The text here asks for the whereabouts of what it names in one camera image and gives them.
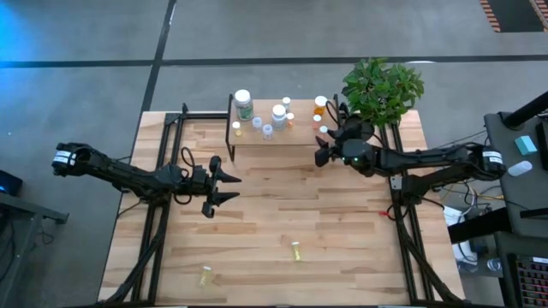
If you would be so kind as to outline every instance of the plant pot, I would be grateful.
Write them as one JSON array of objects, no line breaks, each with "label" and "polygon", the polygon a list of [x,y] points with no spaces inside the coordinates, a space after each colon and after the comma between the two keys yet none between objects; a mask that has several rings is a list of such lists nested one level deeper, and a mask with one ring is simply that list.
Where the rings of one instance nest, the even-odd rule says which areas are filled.
[{"label": "plant pot", "polygon": [[353,125],[361,126],[361,139],[364,141],[368,141],[375,133],[375,127],[371,123],[361,120],[359,115],[351,115],[344,122],[344,126]]}]

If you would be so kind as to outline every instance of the white bottle cap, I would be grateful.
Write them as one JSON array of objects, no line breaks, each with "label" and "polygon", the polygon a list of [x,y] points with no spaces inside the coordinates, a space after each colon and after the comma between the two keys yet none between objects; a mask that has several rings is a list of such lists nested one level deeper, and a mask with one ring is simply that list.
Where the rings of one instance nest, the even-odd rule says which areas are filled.
[{"label": "white bottle cap", "polygon": [[263,134],[272,134],[272,125],[266,124],[263,126]]},{"label": "white bottle cap", "polygon": [[238,104],[247,104],[251,100],[251,94],[248,90],[238,90],[234,94],[234,98]]},{"label": "white bottle cap", "polygon": [[251,123],[253,124],[253,127],[259,128],[263,125],[263,120],[259,116],[255,116]]},{"label": "white bottle cap", "polygon": [[531,170],[532,168],[533,168],[533,165],[530,162],[523,161],[508,168],[508,174],[512,176],[523,175],[524,173]]},{"label": "white bottle cap", "polygon": [[285,115],[285,107],[282,105],[275,105],[272,107],[272,114],[274,116],[284,116]]},{"label": "white bottle cap", "polygon": [[316,106],[318,107],[325,107],[327,104],[327,98],[323,96],[318,96],[316,99],[314,99],[314,103],[316,103]]}]

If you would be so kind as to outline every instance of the green plant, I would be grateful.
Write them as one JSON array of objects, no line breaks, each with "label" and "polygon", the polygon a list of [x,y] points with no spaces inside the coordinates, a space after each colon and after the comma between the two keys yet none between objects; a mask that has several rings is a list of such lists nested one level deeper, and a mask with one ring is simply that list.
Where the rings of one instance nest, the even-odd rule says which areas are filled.
[{"label": "green plant", "polygon": [[359,111],[363,121],[382,127],[398,123],[424,93],[424,82],[414,68],[401,64],[386,67],[386,59],[361,60],[344,77],[342,94],[352,112]]}]

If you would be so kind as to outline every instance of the gray floor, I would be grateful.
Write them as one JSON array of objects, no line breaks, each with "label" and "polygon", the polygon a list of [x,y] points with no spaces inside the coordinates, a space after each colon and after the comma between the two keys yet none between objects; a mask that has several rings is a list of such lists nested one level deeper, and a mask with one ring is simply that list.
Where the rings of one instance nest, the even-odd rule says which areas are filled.
[{"label": "gray floor", "polygon": [[[167,0],[0,0],[0,61],[153,59]],[[545,54],[543,33],[494,33],[479,2],[419,0],[179,0],[165,59],[258,56]],[[482,115],[546,91],[548,62],[415,64],[429,146],[482,129]],[[340,92],[350,65],[162,68],[152,110],[225,110],[228,94],[310,98]],[[51,174],[57,142],[112,157],[131,151],[149,68],[0,69],[0,169],[23,198],[70,212],[35,249],[21,307],[91,304],[120,194],[90,177]],[[476,303],[502,304],[493,278],[463,278]]]}]

